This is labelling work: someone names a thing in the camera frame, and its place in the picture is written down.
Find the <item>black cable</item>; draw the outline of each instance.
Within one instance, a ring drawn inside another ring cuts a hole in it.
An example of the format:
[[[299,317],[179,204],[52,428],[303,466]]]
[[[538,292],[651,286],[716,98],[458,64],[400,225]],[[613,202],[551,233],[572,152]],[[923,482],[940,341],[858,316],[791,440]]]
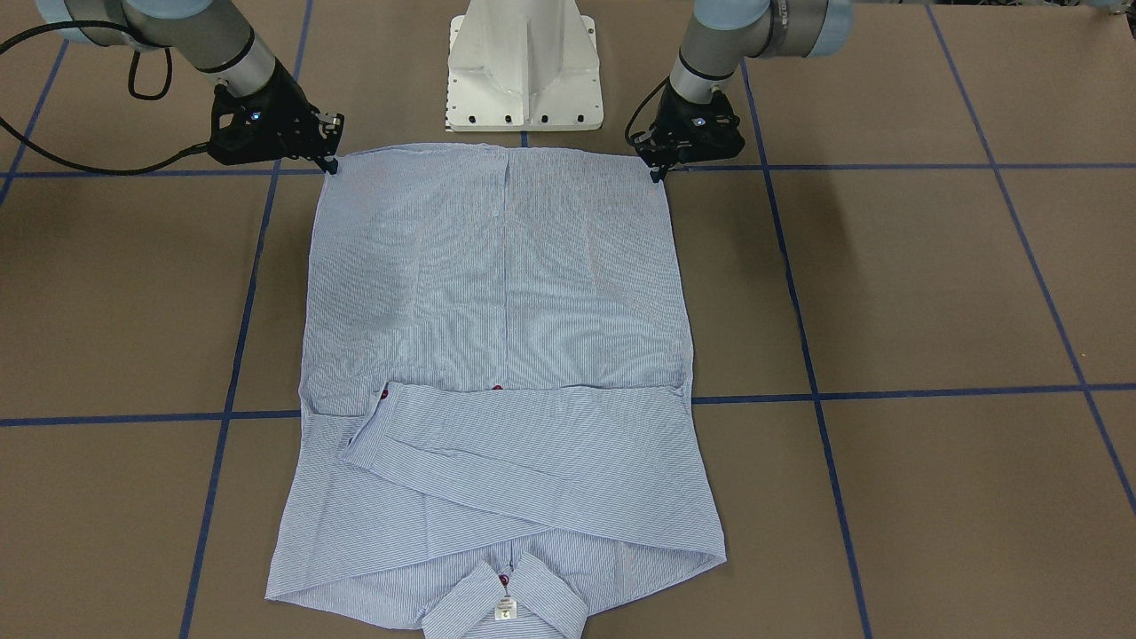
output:
[[[627,121],[627,127],[624,128],[624,140],[626,140],[628,144],[633,147],[635,146],[635,142],[632,141],[632,126],[634,126],[635,121],[638,119],[638,115],[643,113],[643,108],[646,107],[646,103],[651,101],[651,98],[654,98],[654,96],[659,91],[662,91],[662,88],[667,85],[667,82],[669,80],[670,80],[669,77],[663,78],[663,81],[660,82],[658,86],[652,89],[651,92],[646,94],[646,98],[643,98],[643,101],[640,102],[640,106],[635,108],[635,113],[632,114],[632,118]]]
[[[137,50],[134,51],[134,56],[131,58],[131,72],[126,75],[126,90],[131,92],[131,98],[134,98],[136,100],[154,101],[165,98],[166,93],[169,93],[169,85],[170,83],[174,82],[174,57],[169,55],[169,47],[166,47],[165,50],[166,50],[166,83],[161,85],[161,91],[158,91],[157,93],[153,94],[139,93],[137,89],[135,88],[135,83],[137,81],[137,72],[139,72],[139,59],[142,58],[142,52]]]
[[[19,44],[20,42],[24,42],[25,40],[28,40],[28,39],[34,38],[36,35],[41,35],[41,34],[49,33],[49,32],[52,32],[52,31],[61,31],[64,28],[109,28],[109,30],[112,30],[112,31],[118,31],[118,32],[125,33],[125,34],[131,35],[131,36],[136,38],[136,39],[141,38],[141,35],[137,34],[134,30],[132,30],[130,27],[125,27],[125,26],[119,25],[119,24],[111,23],[111,22],[106,22],[106,20],[66,20],[66,22],[50,23],[50,24],[33,26],[32,28],[28,28],[26,31],[17,33],[16,35],[9,38],[2,44],[0,44],[0,56],[7,53],[9,49],[11,49],[12,47],[15,47],[16,44]],[[189,157],[189,156],[194,156],[194,155],[198,155],[198,153],[203,153],[203,152],[206,152],[206,150],[208,150],[208,147],[206,146],[206,143],[202,142],[202,143],[199,143],[199,144],[193,144],[192,147],[186,147],[186,148],[182,149],[181,151],[177,151],[173,156],[170,156],[170,157],[168,157],[168,158],[166,158],[166,159],[164,159],[164,160],[161,160],[161,161],[159,161],[157,164],[152,164],[150,166],[144,166],[142,168],[102,168],[102,167],[98,167],[98,166],[87,166],[85,164],[78,164],[78,163],[75,163],[75,161],[70,161],[70,160],[64,159],[64,158],[61,158],[61,157],[52,153],[51,151],[48,151],[43,147],[40,147],[35,142],[32,142],[31,140],[28,140],[27,136],[25,136],[19,131],[16,131],[16,128],[14,128],[10,124],[8,124],[8,121],[5,119],[2,116],[0,116],[0,127],[2,127],[5,131],[7,131],[8,133],[10,133],[15,139],[17,139],[20,142],[23,142],[28,149],[32,149],[33,151],[40,153],[41,156],[48,158],[49,160],[51,160],[51,161],[53,161],[56,164],[61,164],[62,166],[66,166],[68,168],[74,168],[76,171],[86,171],[89,173],[101,173],[103,175],[141,175],[143,173],[150,173],[152,171],[158,171],[159,168],[165,168],[165,167],[174,164],[175,161],[177,161],[177,160],[179,160],[182,158],[185,158],[185,157]]]

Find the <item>shirt tag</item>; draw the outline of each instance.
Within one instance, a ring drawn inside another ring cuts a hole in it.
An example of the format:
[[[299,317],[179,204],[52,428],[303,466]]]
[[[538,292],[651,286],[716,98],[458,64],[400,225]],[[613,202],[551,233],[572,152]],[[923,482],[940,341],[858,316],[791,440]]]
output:
[[[509,621],[517,619],[517,600],[512,597],[506,597],[498,601],[495,608],[493,608],[493,619],[496,621]]]

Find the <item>light blue joint cap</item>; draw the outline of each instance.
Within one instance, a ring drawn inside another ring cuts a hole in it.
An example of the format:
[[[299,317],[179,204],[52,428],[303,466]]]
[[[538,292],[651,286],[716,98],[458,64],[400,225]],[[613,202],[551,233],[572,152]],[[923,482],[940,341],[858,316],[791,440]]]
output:
[[[43,22],[51,23],[65,23],[73,20],[70,11],[67,10],[67,3],[64,0],[35,0],[35,8],[40,10],[40,15],[43,16]],[[64,28],[60,30],[59,35],[62,35],[65,40],[70,40],[72,42],[82,42],[83,44],[94,44],[91,39],[83,35],[83,32],[77,28]]]
[[[832,56],[841,50],[844,42],[852,33],[852,2],[851,0],[828,0],[828,10],[825,13],[825,23],[820,26],[820,35],[817,43],[812,45],[807,57]]]
[[[755,23],[769,0],[694,0],[694,17],[715,31],[734,31]]]
[[[212,0],[126,0],[142,14],[160,20],[179,20],[204,11]]]

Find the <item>blue grid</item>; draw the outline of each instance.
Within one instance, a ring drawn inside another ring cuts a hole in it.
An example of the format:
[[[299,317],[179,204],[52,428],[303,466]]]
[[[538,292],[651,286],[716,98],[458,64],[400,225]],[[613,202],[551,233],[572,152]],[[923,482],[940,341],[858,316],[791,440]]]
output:
[[[304,47],[307,43],[308,30],[311,20],[314,0],[307,0],[304,7],[304,15],[302,22],[302,28],[300,33],[299,48],[296,50],[295,61],[293,64],[293,75],[298,78],[303,64]],[[1136,168],[1136,163],[1028,163],[1028,164],[1000,164],[994,158],[993,151],[991,150],[989,143],[986,139],[986,134],[979,123],[975,107],[970,100],[967,89],[962,82],[962,77],[959,73],[958,67],[954,64],[954,58],[951,55],[950,48],[946,43],[946,39],[939,28],[938,22],[935,18],[935,14],[932,7],[926,7],[927,17],[930,20],[932,27],[934,28],[935,35],[939,42],[943,50],[943,55],[946,63],[951,69],[951,74],[954,77],[955,84],[962,97],[962,100],[967,107],[970,115],[971,122],[974,123],[975,131],[982,142],[983,149],[987,156],[987,163],[985,164],[770,164],[768,161],[765,148],[765,140],[761,135],[761,125],[758,117],[757,102],[753,98],[753,91],[750,85],[749,70],[743,64],[741,67],[742,78],[745,84],[746,98],[749,101],[750,115],[753,121],[754,127],[754,139],[758,146],[758,155],[760,163],[758,165],[710,165],[710,166],[688,166],[682,167],[676,171],[683,172],[752,172],[760,173],[766,192],[769,197],[770,211],[772,217],[774,229],[777,235],[777,244],[780,250],[782,258],[785,265],[785,281],[788,289],[790,299],[793,305],[793,310],[796,317],[797,330],[800,333],[801,341],[801,354],[804,360],[804,367],[809,380],[809,392],[807,393],[772,393],[772,395],[750,395],[750,396],[711,396],[711,397],[695,397],[693,403],[696,405],[713,405],[713,404],[769,404],[769,403],[811,403],[816,413],[817,426],[819,430],[821,443],[825,453],[825,462],[828,467],[828,475],[830,488],[833,491],[834,505],[836,508],[837,517],[840,520],[841,532],[844,540],[845,554],[849,564],[849,571],[852,578],[853,590],[857,599],[857,606],[860,614],[861,628],[864,639],[871,639],[872,630],[871,623],[868,614],[867,598],[863,592],[861,584],[859,567],[855,558],[855,549],[852,541],[852,531],[847,521],[844,500],[842,496],[840,475],[836,467],[836,459],[834,458],[832,445],[828,437],[828,429],[825,421],[824,403],[835,401],[835,400],[878,400],[878,399],[905,399],[905,398],[928,398],[928,397],[980,397],[980,396],[1004,396],[1004,395],[1036,395],[1036,393],[1079,393],[1085,398],[1085,401],[1093,415],[1093,420],[1096,424],[1097,431],[1104,443],[1105,450],[1112,462],[1116,470],[1118,480],[1125,495],[1128,499],[1129,506],[1131,507],[1134,514],[1136,514],[1136,496],[1134,496],[1131,484],[1125,472],[1125,468],[1117,455],[1116,448],[1113,447],[1111,437],[1109,435],[1108,429],[1105,428],[1104,421],[1101,417],[1100,410],[1096,406],[1094,399],[1094,393],[1100,392],[1114,392],[1114,391],[1136,391],[1136,382],[1128,383],[1105,383],[1105,384],[1091,384],[1087,382],[1084,371],[1080,367],[1079,362],[1075,355],[1072,343],[1069,335],[1064,329],[1064,324],[1061,320],[1061,315],[1058,312],[1056,305],[1050,293],[1049,287],[1045,283],[1045,279],[1042,274],[1041,267],[1034,256],[1033,249],[1030,247],[1029,240],[1026,236],[1025,229],[1018,216],[1017,208],[1014,207],[1013,199],[1010,196],[1009,189],[1002,176],[1002,169],[1131,169]],[[48,78],[43,85],[43,90],[40,93],[39,100],[36,101],[35,108],[32,116],[28,119],[27,126],[25,128],[25,135],[31,136],[35,124],[39,121],[40,114],[43,109],[48,96],[51,91],[51,86],[55,83],[56,76],[58,74],[59,67],[62,64],[64,57],[67,52],[67,42],[62,42],[59,51],[56,56],[55,63],[48,75]],[[520,133],[520,146],[528,147],[528,133]],[[20,172],[19,164],[24,157],[26,149],[23,144],[19,146],[11,165],[8,171],[0,173],[3,177],[3,184],[0,186],[0,205],[3,204],[10,188],[11,183],[16,179],[107,179],[114,176],[95,175],[87,173],[77,172]],[[1013,221],[1014,227],[1017,230],[1018,236],[1021,241],[1022,248],[1028,257],[1029,264],[1033,268],[1034,275],[1037,280],[1037,284],[1042,290],[1045,298],[1046,305],[1049,307],[1051,317],[1054,322],[1055,327],[1061,337],[1062,345],[1066,349],[1066,354],[1069,362],[1074,368],[1077,377],[1076,384],[1055,384],[1055,385],[1026,385],[1026,387],[984,387],[984,388],[943,388],[943,389],[916,389],[916,390],[884,390],[884,391],[853,391],[853,392],[821,392],[818,388],[816,371],[812,364],[812,357],[809,350],[809,340],[805,331],[804,316],[801,312],[801,305],[797,297],[796,285],[793,280],[793,267],[790,257],[790,250],[787,242],[785,240],[784,229],[780,221],[780,211],[777,205],[777,196],[774,190],[772,173],[776,172],[795,172],[795,171],[920,171],[920,169],[960,169],[960,171],[993,171],[994,176],[997,180],[999,186],[1002,192],[1008,213]],[[218,168],[218,169],[165,169],[147,174],[142,177],[169,177],[169,176],[269,176],[268,192],[265,201],[264,214],[260,223],[260,232],[257,239],[257,248],[253,257],[252,269],[249,275],[249,285],[245,294],[244,310],[241,318],[241,326],[237,334],[236,350],[233,356],[233,367],[229,379],[229,385],[225,398],[225,408],[220,412],[199,412],[199,413],[165,413],[165,414],[125,414],[125,415],[87,415],[87,416],[59,416],[59,417],[0,417],[0,428],[10,426],[50,426],[50,425],[74,425],[74,424],[114,424],[114,423],[162,423],[162,422],[190,422],[190,421],[218,421],[220,422],[220,429],[217,438],[217,446],[214,455],[214,465],[210,473],[209,488],[206,496],[204,508],[201,517],[201,529],[198,538],[198,546],[194,553],[193,569],[191,572],[190,583],[186,591],[185,609],[182,617],[182,625],[179,632],[179,639],[187,639],[190,634],[190,628],[193,619],[193,611],[197,600],[198,586],[200,583],[201,566],[204,561],[206,547],[209,538],[209,529],[212,517],[212,507],[216,501],[218,481],[220,476],[222,464],[225,455],[225,446],[228,437],[228,428],[234,421],[245,421],[245,420],[294,420],[300,416],[300,412],[295,409],[284,409],[284,410],[236,410],[234,408],[234,403],[236,398],[237,384],[240,381],[241,365],[244,355],[244,347],[249,332],[249,323],[252,315],[253,301],[257,291],[257,274],[260,266],[260,257],[264,251],[265,238],[268,230],[269,221],[272,217],[273,202],[276,196],[276,188],[279,183],[279,177],[282,175],[318,175],[321,172],[315,168],[284,168],[281,166],[281,161],[276,161],[272,168]]]

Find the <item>white tag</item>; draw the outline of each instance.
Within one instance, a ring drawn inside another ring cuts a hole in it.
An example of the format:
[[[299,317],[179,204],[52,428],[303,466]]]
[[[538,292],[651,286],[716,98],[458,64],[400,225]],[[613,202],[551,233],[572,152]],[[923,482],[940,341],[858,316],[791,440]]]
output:
[[[512,597],[506,597],[498,601],[496,607],[493,608],[493,619],[498,621],[517,619],[517,600]]]

